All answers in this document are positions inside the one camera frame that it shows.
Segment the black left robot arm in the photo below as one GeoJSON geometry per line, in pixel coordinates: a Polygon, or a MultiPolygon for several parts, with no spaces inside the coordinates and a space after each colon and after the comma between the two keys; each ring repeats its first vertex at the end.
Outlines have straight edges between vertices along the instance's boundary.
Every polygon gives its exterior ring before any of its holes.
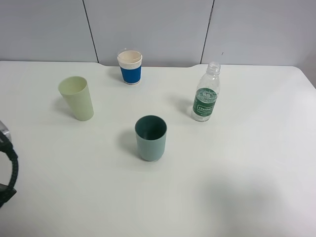
{"type": "Polygon", "coordinates": [[[7,185],[0,184],[0,207],[2,207],[5,203],[7,203],[17,191],[13,189],[9,189],[7,185]]]}

